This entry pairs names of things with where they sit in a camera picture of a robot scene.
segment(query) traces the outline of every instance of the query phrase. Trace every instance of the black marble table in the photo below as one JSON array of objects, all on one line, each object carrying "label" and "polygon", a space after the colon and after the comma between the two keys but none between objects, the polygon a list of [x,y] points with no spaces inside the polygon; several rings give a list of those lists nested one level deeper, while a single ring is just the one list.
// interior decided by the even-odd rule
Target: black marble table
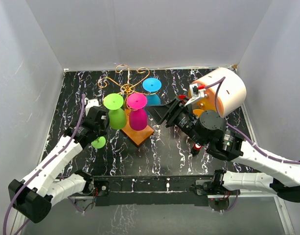
[{"label": "black marble table", "polygon": [[[161,104],[170,102],[180,94],[187,94],[189,84],[212,69],[199,70],[151,70],[150,77],[158,78],[162,88],[158,92]],[[124,84],[127,71],[123,74],[115,71],[76,71],[67,72],[64,77],[61,93],[56,106],[53,122],[48,136],[44,157],[56,145],[64,130],[73,120],[77,120],[81,107],[81,94],[88,99],[97,98],[102,104],[103,98],[110,93],[118,93],[119,87],[110,83],[106,88],[98,87],[99,78],[108,76]],[[131,83],[140,81],[142,74],[130,71]],[[145,92],[141,83],[136,90]],[[228,117],[228,122],[249,135],[241,108]],[[62,171],[67,177],[78,169],[83,169],[94,176],[100,175],[210,175],[216,169],[234,172],[252,172],[250,167],[220,161],[200,151],[192,157],[189,152],[193,142],[178,127],[165,128],[158,126],[149,117],[148,124],[155,130],[145,143],[137,148],[121,131],[108,129],[107,143],[102,149],[92,146],[85,148]]]}]

